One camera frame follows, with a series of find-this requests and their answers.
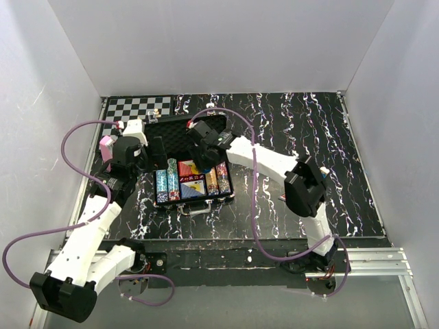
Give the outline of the red playing card deck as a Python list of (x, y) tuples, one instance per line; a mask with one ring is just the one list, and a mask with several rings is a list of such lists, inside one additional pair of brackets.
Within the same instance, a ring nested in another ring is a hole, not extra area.
[(194, 174), (191, 170), (192, 164), (195, 164), (193, 160), (183, 160), (178, 162), (178, 173), (180, 176), (199, 175)]

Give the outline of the blue playing card deck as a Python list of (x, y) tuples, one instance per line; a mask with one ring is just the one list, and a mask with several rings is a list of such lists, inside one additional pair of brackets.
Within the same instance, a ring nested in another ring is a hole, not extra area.
[(180, 184), (180, 192), (182, 199), (204, 197), (206, 195), (205, 183), (203, 180), (182, 182)]

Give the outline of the yellow big blind button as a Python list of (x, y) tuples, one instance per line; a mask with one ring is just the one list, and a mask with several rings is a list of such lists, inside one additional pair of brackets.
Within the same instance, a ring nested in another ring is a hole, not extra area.
[(196, 167), (195, 164), (192, 164), (192, 166), (191, 166), (191, 170), (192, 170), (192, 172), (193, 172), (194, 174), (199, 174), (199, 173), (200, 173), (199, 169)]

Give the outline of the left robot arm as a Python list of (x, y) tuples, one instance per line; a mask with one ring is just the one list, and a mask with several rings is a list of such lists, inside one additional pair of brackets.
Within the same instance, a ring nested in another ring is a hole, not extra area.
[(29, 287), (43, 310), (82, 323), (93, 312), (98, 295), (114, 280), (166, 278), (154, 271), (144, 244), (128, 238), (93, 261), (147, 165), (145, 135), (121, 136), (112, 146), (112, 158), (89, 177), (93, 185), (78, 226), (45, 273), (36, 272), (30, 279)]

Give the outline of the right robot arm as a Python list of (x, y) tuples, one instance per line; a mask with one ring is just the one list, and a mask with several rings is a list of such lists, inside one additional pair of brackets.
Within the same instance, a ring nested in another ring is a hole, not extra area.
[(329, 227), (326, 212), (329, 170), (319, 167), (313, 157), (301, 160), (266, 149), (231, 130), (217, 132), (200, 120), (189, 121), (187, 135), (193, 141), (189, 150), (199, 169), (209, 169), (227, 160), (232, 164), (253, 169), (278, 182), (285, 190), (289, 210), (302, 218), (308, 250), (293, 256), (277, 257), (259, 250), (278, 262), (292, 262), (301, 258), (318, 272), (326, 272), (335, 264), (337, 243)]

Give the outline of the row of red dice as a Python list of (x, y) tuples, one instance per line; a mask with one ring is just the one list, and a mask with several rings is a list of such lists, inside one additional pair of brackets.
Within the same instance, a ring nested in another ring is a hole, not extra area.
[(179, 182), (180, 183), (183, 183), (183, 182), (193, 182), (193, 181), (203, 180), (203, 179), (204, 179), (204, 174), (188, 175), (188, 176), (180, 176), (179, 177)]

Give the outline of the red and yellow chip column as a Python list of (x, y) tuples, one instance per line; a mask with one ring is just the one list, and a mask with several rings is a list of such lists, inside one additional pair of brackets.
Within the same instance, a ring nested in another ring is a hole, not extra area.
[(217, 183), (215, 168), (212, 168), (208, 173), (205, 174), (205, 180), (206, 180), (207, 194), (210, 196), (219, 195), (220, 190)]

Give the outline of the black poker chip case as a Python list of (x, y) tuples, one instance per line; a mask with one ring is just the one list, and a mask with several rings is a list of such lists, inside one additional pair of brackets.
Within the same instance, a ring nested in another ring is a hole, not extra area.
[[(154, 123), (149, 122), (145, 125), (145, 135), (147, 137), (147, 141), (149, 142), (149, 150), (151, 151), (151, 140), (155, 136), (161, 136), (163, 139), (163, 144), (165, 148), (165, 153), (167, 154), (167, 159), (175, 158), (177, 160), (177, 166), (179, 161), (183, 160), (192, 160), (189, 152), (187, 151), (187, 147), (193, 144), (193, 141), (187, 135), (187, 122), (193, 121), (198, 122), (200, 120), (205, 121), (209, 127), (213, 128), (217, 132), (223, 132), (224, 130), (229, 130), (227, 128), (227, 117), (224, 113), (210, 110), (207, 114), (203, 114), (199, 117), (193, 118), (190, 115), (186, 116), (176, 116), (172, 118), (166, 119), (157, 119)], [(167, 202), (158, 203), (156, 201), (156, 171), (154, 170), (154, 194), (153, 194), (153, 205), (161, 210), (164, 209), (176, 209), (180, 213), (184, 212), (185, 206), (188, 205), (196, 205), (201, 206), (204, 204), (206, 206), (203, 210), (190, 210), (189, 215), (197, 215), (199, 213), (209, 212), (211, 209), (211, 205), (214, 203), (224, 203), (233, 200), (235, 193), (233, 188), (233, 181), (231, 178), (230, 170), (229, 170), (229, 162), (225, 160), (227, 170), (228, 170), (228, 179), (230, 182), (231, 191), (229, 193), (220, 193), (219, 195), (208, 195), (206, 180), (204, 175), (204, 183), (206, 187), (206, 195), (204, 197), (199, 198), (191, 198), (191, 199), (182, 199), (180, 192), (180, 199), (177, 201), (170, 202), (169, 199)]]

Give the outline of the purple and red chip column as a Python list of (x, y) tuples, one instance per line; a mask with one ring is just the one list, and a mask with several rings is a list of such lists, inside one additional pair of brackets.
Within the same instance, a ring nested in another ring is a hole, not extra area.
[(230, 182), (228, 179), (228, 170), (226, 163), (223, 162), (215, 168), (217, 174), (217, 183), (220, 193), (229, 193), (231, 191)]

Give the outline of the pink wedge box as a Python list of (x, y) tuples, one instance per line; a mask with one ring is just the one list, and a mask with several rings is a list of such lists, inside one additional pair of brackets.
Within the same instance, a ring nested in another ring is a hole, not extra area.
[(103, 136), (99, 141), (99, 150), (102, 156), (102, 160), (107, 164), (106, 172), (110, 171), (110, 161), (112, 160), (112, 148), (115, 140), (110, 136)]

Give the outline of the checkerboard mat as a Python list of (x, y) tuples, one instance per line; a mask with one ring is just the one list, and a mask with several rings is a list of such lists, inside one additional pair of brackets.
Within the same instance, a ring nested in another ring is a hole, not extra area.
[(107, 97), (102, 104), (102, 119), (124, 123), (132, 119), (146, 120), (151, 111), (157, 117), (169, 116), (173, 100), (171, 95)]

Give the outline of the blue and white block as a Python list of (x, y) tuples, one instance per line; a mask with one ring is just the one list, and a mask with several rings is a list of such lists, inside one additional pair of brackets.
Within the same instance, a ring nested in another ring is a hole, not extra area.
[(320, 172), (322, 174), (322, 177), (326, 178), (329, 175), (330, 170), (326, 167), (320, 167)]

